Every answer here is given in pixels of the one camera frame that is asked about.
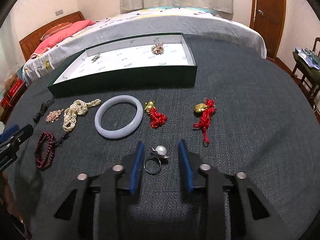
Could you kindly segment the brown wooden door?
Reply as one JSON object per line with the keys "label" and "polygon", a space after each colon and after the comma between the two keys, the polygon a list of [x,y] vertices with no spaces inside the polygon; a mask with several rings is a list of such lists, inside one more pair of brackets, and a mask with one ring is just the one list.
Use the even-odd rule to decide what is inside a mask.
{"label": "brown wooden door", "polygon": [[266,57],[274,60],[280,46],[286,14],[286,0],[252,0],[250,27],[264,39]]}

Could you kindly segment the wooden nightstand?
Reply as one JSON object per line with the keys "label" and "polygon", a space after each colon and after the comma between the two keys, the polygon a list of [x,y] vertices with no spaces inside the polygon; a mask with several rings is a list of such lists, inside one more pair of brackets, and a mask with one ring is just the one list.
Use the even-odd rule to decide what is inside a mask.
{"label": "wooden nightstand", "polygon": [[19,91],[15,94],[13,98],[9,98],[6,94],[5,97],[1,100],[1,122],[3,124],[7,124],[7,121],[14,107],[17,105],[27,88],[28,87],[26,85],[26,82],[24,81],[23,86],[19,89]]}

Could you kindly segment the clothes pile on chair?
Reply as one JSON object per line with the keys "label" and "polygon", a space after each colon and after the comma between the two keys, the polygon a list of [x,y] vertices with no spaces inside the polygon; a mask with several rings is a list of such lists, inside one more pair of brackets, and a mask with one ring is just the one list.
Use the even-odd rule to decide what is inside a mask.
{"label": "clothes pile on chair", "polygon": [[293,52],[297,68],[310,82],[319,84],[319,61],[315,61],[313,56],[313,52],[298,47]]}

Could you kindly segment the pink pillow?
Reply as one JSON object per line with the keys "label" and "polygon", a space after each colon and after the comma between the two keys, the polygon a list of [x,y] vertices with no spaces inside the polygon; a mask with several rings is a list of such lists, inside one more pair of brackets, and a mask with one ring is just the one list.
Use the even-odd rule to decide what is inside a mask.
{"label": "pink pillow", "polygon": [[83,21],[77,21],[72,23],[72,25],[69,28],[63,29],[62,31],[59,31],[54,35],[48,37],[44,41],[41,41],[39,46],[35,49],[35,51],[30,56],[30,59],[35,59],[36,57],[39,57],[44,52],[55,47],[58,43],[73,36],[74,34],[85,29],[86,27],[92,26],[94,24],[96,24],[96,22],[92,20],[83,20]]}

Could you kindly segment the gold bell short red tassel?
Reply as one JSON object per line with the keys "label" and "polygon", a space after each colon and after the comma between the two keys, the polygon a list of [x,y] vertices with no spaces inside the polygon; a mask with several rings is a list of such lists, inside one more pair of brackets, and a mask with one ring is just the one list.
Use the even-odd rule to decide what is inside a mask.
{"label": "gold bell short red tassel", "polygon": [[167,122],[167,116],[165,114],[159,113],[154,101],[146,102],[144,110],[150,117],[150,126],[152,128],[159,128]]}

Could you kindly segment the rose gold brooch in tray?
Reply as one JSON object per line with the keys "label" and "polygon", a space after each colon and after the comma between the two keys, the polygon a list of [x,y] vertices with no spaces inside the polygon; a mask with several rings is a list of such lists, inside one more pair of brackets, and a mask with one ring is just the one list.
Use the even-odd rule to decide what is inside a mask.
{"label": "rose gold brooch in tray", "polygon": [[151,52],[154,54],[154,55],[161,55],[164,53],[164,43],[163,42],[160,42],[158,44],[155,44],[151,47]]}

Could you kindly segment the wooden headboard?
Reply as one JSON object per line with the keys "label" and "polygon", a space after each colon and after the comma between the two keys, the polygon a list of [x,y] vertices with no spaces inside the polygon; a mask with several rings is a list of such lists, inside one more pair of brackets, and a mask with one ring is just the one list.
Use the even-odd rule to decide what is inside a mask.
{"label": "wooden headboard", "polygon": [[41,43],[40,38],[50,28],[61,23],[65,23],[65,22],[74,23],[81,20],[85,20],[85,18],[80,11],[77,11],[69,15],[63,16],[61,18],[58,18],[57,20],[54,20],[50,23],[47,23],[46,25],[40,27],[39,29],[36,29],[35,31],[27,35],[25,38],[20,40],[20,47],[21,47],[25,61],[28,61],[30,59],[30,56],[32,55],[32,53]]}

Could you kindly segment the wooden chair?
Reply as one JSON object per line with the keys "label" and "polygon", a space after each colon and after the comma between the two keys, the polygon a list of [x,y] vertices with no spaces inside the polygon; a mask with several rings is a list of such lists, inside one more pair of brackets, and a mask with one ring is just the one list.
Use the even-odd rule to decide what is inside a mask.
{"label": "wooden chair", "polygon": [[[316,50],[317,45],[319,45],[319,37],[315,38],[313,48],[311,50],[309,48],[303,48],[306,51],[311,51],[315,54],[315,56],[313,56],[313,59],[315,61],[319,61],[319,50]],[[295,67],[291,73],[291,77],[296,76],[297,70],[299,70],[299,69],[297,68],[297,64],[295,64]],[[319,93],[319,84],[316,84],[315,82],[310,82],[302,73],[302,78],[300,79],[299,87],[308,88],[306,97],[307,97],[307,100],[310,103],[313,111],[316,112],[318,110],[318,107],[317,107],[317,103],[315,102],[315,99],[317,98],[317,95]]]}

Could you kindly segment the orange patterned pillow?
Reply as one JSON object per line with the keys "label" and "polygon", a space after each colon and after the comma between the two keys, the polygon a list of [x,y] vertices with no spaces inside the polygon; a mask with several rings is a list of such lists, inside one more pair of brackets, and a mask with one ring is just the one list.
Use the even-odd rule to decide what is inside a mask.
{"label": "orange patterned pillow", "polygon": [[69,28],[71,25],[72,25],[71,22],[65,22],[50,28],[42,35],[42,37],[40,38],[40,41],[44,41],[45,39],[54,35],[55,33],[62,31],[63,29]]}

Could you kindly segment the dark grey table cloth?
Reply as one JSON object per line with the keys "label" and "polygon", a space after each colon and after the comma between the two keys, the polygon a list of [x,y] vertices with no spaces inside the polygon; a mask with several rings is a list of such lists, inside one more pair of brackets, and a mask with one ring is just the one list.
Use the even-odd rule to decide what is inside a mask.
{"label": "dark grey table cloth", "polygon": [[61,122],[41,120],[18,159],[7,168],[9,185],[35,239],[49,209],[78,173],[93,176],[135,148],[164,145],[169,164],[157,176],[143,174],[140,197],[125,202],[124,239],[197,239],[200,199],[188,197],[178,174],[178,141],[220,172],[243,171],[283,219],[292,239],[318,239],[319,123],[289,74],[254,50],[211,37],[188,35],[198,66],[193,88],[132,90],[140,101],[154,100],[167,115],[158,129],[144,117],[127,138],[108,140],[94,127],[95,109],[79,118],[57,149],[52,167],[39,171],[34,150],[43,131],[60,135]]}

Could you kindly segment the green jewelry tray box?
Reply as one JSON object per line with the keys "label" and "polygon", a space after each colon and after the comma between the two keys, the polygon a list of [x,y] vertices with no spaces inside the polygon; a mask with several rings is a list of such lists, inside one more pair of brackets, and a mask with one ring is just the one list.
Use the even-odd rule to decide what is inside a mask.
{"label": "green jewelry tray box", "polygon": [[[164,43],[164,53],[151,47]],[[92,58],[100,54],[96,62]],[[64,61],[48,85],[56,98],[106,91],[193,87],[197,64],[182,33],[120,38],[86,48]]]}

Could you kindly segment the rose gold brooch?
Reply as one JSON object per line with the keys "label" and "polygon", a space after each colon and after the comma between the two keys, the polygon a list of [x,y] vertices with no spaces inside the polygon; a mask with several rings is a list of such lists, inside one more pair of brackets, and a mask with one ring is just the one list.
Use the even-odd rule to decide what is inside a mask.
{"label": "rose gold brooch", "polygon": [[155,44],[151,47],[151,52],[154,54],[154,55],[161,55],[164,53],[164,43],[163,42],[160,42],[158,44]]}
{"label": "rose gold brooch", "polygon": [[63,111],[64,109],[58,109],[49,112],[49,114],[46,116],[46,123],[57,121],[59,119],[59,116],[63,113]]}

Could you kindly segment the small silver brooch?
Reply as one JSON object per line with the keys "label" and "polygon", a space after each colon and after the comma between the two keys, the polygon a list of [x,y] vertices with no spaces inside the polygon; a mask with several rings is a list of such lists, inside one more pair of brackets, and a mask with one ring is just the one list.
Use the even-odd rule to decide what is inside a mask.
{"label": "small silver brooch", "polygon": [[93,58],[92,58],[92,62],[96,62],[98,59],[100,59],[101,55],[100,54],[97,54],[95,55]]}

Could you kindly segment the pale jade bangle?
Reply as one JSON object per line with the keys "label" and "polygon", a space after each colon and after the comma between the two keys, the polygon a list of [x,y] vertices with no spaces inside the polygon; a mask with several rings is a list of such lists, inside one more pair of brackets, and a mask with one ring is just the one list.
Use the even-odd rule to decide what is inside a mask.
{"label": "pale jade bangle", "polygon": [[140,101],[130,95],[118,95],[105,101],[97,110],[94,125],[107,139],[120,139],[132,134],[143,119]]}

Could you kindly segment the red gift box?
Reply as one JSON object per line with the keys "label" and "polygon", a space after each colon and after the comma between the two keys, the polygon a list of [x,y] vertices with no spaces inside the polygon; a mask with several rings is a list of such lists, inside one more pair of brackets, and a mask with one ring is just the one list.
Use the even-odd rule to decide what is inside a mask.
{"label": "red gift box", "polygon": [[19,89],[23,86],[24,82],[22,79],[18,78],[16,82],[11,86],[7,95],[9,98],[13,98]]}

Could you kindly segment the bed with patterned sheet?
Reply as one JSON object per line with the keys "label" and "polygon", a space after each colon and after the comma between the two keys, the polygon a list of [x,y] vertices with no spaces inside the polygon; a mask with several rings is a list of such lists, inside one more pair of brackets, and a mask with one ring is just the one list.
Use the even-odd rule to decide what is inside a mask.
{"label": "bed with patterned sheet", "polygon": [[29,59],[22,67],[22,77],[30,85],[86,48],[119,38],[153,33],[210,36],[252,48],[263,59],[267,53],[262,36],[244,24],[196,9],[145,9],[106,18],[86,27],[39,57]]}

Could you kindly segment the black cord pendant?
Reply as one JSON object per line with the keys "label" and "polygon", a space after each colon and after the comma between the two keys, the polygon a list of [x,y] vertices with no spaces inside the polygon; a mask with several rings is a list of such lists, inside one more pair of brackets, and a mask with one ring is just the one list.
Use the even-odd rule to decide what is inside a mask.
{"label": "black cord pendant", "polygon": [[54,100],[48,100],[47,102],[41,103],[40,110],[33,117],[33,122],[35,124],[39,123],[39,120],[44,116],[48,108],[54,103]]}

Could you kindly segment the brown plush toy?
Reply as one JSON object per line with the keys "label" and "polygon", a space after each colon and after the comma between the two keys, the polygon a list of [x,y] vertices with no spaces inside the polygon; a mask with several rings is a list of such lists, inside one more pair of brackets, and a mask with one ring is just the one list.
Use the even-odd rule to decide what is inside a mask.
{"label": "brown plush toy", "polygon": [[7,81],[4,83],[4,90],[9,91],[12,85],[17,81],[18,75],[14,73]]}

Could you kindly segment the wall switch plate left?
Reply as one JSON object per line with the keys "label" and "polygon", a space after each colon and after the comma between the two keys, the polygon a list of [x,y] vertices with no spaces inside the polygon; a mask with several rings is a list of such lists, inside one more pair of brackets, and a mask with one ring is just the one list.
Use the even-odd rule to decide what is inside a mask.
{"label": "wall switch plate left", "polygon": [[59,15],[62,15],[62,14],[63,14],[63,10],[62,9],[55,12],[56,16],[59,16]]}

